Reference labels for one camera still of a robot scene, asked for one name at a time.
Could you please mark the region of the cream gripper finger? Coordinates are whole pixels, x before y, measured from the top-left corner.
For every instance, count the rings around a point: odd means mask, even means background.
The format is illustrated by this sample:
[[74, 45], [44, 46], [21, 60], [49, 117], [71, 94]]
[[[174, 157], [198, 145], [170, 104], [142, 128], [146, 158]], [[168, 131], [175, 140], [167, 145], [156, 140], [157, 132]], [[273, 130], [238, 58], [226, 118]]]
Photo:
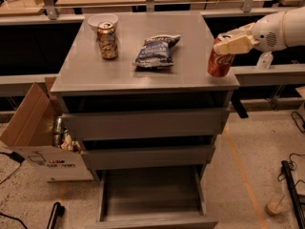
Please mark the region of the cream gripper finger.
[[213, 50], [220, 55], [248, 53], [255, 45], [259, 43], [250, 35], [221, 34], [219, 42], [213, 45]]
[[239, 36], [239, 35], [251, 35], [253, 26], [254, 26], [254, 23], [250, 23], [250, 24], [244, 25], [242, 27], [239, 27], [237, 29], [233, 29], [233, 30], [230, 30], [227, 32], [222, 32], [218, 35], [218, 37], [221, 40], [224, 40], [224, 39], [233, 38], [233, 37]]

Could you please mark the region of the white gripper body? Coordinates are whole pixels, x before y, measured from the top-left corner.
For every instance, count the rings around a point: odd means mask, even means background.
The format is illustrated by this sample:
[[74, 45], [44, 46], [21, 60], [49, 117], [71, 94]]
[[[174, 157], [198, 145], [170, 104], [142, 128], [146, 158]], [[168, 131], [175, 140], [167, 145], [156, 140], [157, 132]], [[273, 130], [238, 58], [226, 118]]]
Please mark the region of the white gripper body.
[[282, 51], [286, 48], [283, 35], [284, 12], [268, 14], [252, 28], [254, 48], [261, 52]]

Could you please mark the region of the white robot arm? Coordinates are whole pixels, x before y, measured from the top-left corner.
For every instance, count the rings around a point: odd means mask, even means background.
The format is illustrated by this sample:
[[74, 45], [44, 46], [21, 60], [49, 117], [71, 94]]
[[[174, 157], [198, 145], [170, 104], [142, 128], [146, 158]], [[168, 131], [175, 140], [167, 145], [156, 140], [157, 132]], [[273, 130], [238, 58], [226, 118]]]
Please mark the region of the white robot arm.
[[255, 23], [221, 34], [213, 45], [217, 54], [242, 54], [251, 49], [282, 51], [305, 45], [305, 8], [268, 14]]

